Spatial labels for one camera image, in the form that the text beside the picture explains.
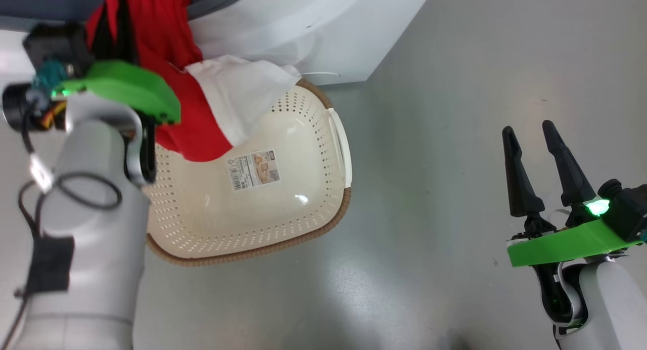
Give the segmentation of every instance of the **washing machine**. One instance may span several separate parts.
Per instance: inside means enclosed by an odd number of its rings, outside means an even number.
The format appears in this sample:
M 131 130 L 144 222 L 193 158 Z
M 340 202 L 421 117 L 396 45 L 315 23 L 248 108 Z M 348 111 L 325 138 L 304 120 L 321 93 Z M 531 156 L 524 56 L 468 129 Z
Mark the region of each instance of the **washing machine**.
M 103 0 L 0 0 L 0 82 L 33 69 L 21 41 L 39 21 L 85 21 Z M 425 0 L 192 0 L 205 58 L 293 64 L 321 84 L 366 80 Z

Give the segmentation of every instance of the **washing machine door opening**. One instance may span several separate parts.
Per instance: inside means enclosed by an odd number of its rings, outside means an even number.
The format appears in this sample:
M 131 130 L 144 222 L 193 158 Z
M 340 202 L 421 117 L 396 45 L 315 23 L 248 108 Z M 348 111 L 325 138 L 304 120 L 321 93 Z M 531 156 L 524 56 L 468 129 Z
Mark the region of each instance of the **washing machine door opening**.
M 239 0 L 192 0 L 187 13 L 196 19 Z M 87 21 L 104 0 L 0 0 L 0 30 L 28 31 L 39 21 Z

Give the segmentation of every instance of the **red and white garment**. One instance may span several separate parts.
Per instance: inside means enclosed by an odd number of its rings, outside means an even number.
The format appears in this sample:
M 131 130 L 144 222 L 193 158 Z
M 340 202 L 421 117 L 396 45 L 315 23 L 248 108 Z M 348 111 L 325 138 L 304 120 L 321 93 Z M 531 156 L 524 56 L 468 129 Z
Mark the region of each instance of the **red and white garment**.
M 250 138 L 272 105 L 301 75 L 293 66 L 229 55 L 203 60 L 188 25 L 191 0 L 128 0 L 141 67 L 162 76 L 182 106 L 182 121 L 160 126 L 156 141 L 189 161 L 211 161 Z M 106 0 L 113 39 L 119 0 Z M 103 6 L 87 24 L 94 40 Z

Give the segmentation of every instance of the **red cloth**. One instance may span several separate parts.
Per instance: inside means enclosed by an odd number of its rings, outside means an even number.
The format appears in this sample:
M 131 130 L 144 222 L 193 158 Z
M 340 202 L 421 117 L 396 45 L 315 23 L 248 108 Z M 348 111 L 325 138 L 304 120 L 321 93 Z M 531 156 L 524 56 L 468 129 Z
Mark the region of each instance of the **red cloth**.
M 179 152 L 190 161 L 212 161 L 232 146 L 224 137 L 204 97 L 203 90 L 184 67 L 200 62 L 202 52 L 194 43 L 188 25 L 191 0 L 128 0 L 141 67 L 162 76 L 182 105 L 182 121 L 160 126 L 157 143 Z M 118 0 L 106 0 L 108 20 L 116 39 Z M 88 44 L 92 45 L 103 6 L 88 21 Z

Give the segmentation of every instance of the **product label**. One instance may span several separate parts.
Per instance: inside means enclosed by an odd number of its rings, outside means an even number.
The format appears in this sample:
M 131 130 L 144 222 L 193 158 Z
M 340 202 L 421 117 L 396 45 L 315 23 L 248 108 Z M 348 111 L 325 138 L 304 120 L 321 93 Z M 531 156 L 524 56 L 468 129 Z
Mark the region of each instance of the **product label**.
M 234 191 L 242 191 L 281 180 L 273 150 L 256 152 L 227 161 Z

